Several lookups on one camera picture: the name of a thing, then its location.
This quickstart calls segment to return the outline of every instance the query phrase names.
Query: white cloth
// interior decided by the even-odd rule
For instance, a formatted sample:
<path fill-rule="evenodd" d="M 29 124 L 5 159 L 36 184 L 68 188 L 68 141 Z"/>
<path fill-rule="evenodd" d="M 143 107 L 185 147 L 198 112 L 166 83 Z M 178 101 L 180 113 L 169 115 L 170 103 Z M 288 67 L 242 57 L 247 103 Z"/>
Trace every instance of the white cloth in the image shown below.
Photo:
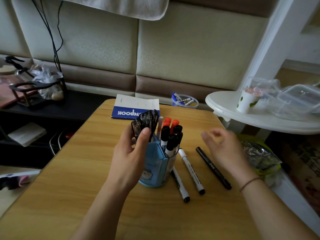
<path fill-rule="evenodd" d="M 159 20 L 169 0 L 63 0 L 143 20 Z"/>

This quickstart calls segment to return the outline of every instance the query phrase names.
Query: bracelet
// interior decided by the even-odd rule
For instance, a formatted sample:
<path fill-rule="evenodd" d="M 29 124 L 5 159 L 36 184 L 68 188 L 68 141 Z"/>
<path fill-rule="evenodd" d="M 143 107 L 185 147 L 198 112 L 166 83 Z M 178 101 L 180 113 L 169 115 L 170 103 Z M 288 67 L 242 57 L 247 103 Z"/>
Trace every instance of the bracelet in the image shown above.
<path fill-rule="evenodd" d="M 248 184 L 250 184 L 251 182 L 253 182 L 253 181 L 255 181 L 255 180 L 262 180 L 262 178 L 260 178 L 260 177 L 255 177 L 254 179 L 251 179 L 250 181 L 248 181 L 248 182 L 246 182 L 241 188 L 240 188 L 240 192 L 242 192 L 242 190 L 244 190 L 244 188 L 248 185 Z"/>

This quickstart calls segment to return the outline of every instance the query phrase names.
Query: blue and white notebook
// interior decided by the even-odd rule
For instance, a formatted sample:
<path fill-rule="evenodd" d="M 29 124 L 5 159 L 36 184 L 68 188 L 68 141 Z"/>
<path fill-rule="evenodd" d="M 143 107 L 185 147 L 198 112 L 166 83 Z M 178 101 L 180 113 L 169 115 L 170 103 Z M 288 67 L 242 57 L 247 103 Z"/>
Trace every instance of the blue and white notebook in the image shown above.
<path fill-rule="evenodd" d="M 117 94 L 111 118 L 134 120 L 148 110 L 157 110 L 160 116 L 159 99 L 144 99 Z"/>

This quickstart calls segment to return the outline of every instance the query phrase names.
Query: person's left hand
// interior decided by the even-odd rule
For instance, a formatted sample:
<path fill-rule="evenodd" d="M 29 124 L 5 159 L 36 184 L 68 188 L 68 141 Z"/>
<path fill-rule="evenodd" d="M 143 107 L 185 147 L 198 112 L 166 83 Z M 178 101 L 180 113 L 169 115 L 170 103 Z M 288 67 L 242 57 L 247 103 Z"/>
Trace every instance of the person's left hand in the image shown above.
<path fill-rule="evenodd" d="M 144 128 L 132 150 L 132 128 L 128 125 L 114 147 L 112 163 L 106 183 L 129 193 L 138 183 L 144 168 L 144 158 L 151 130 Z"/>

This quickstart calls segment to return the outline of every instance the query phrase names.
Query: black cable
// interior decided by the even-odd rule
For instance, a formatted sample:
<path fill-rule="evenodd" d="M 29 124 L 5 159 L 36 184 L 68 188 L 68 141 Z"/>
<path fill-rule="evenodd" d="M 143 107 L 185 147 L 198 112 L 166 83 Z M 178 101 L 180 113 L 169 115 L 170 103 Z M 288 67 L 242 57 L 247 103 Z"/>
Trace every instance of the black cable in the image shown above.
<path fill-rule="evenodd" d="M 63 1 L 61 1 L 60 5 L 59 5 L 59 8 L 58 8 L 58 25 L 57 25 L 57 28 L 58 28 L 58 31 L 59 31 L 60 38 L 61 38 L 61 40 L 62 40 L 62 43 L 61 43 L 61 45 L 60 45 L 60 47 L 59 47 L 58 50 L 56 49 L 56 46 L 55 46 L 55 43 L 54 43 L 54 38 L 53 38 L 53 36 L 52 36 L 52 32 L 51 32 L 51 29 L 50 29 L 48 20 L 47 20 L 47 18 L 46 18 L 46 14 L 45 14 L 45 11 L 44 11 L 44 8 L 43 8 L 42 0 L 40 0 L 40 3 L 41 3 L 41 8 L 42 8 L 43 16 L 42 16 L 42 14 L 41 14 L 41 12 L 40 12 L 40 10 L 39 10 L 39 8 L 38 8 L 38 5 L 37 5 L 37 3 L 35 2 L 35 0 L 31 0 L 31 1 L 32 1 L 32 3 L 34 4 L 34 6 L 36 7 L 36 9 L 37 9 L 40 17 L 42 18 L 42 21 L 44 22 L 44 24 L 45 24 L 45 26 L 46 26 L 46 28 L 47 28 L 47 30 L 48 30 L 48 32 L 49 32 L 49 35 L 50 35 L 50 38 L 51 38 L 51 41 L 52 41 L 53 53 L 54 53 L 53 61 L 54 61 L 55 65 L 56 65 L 56 68 L 57 68 L 60 72 L 62 72 L 61 66 L 60 66 L 60 61 L 59 61 L 59 57 L 58 57 L 58 53 L 57 53 L 57 52 L 61 49 L 62 44 L 63 44 L 63 38 L 62 38 L 60 29 L 59 29 L 59 23 L 60 23 L 59 14 L 60 14 L 60 10 L 61 10 Z"/>

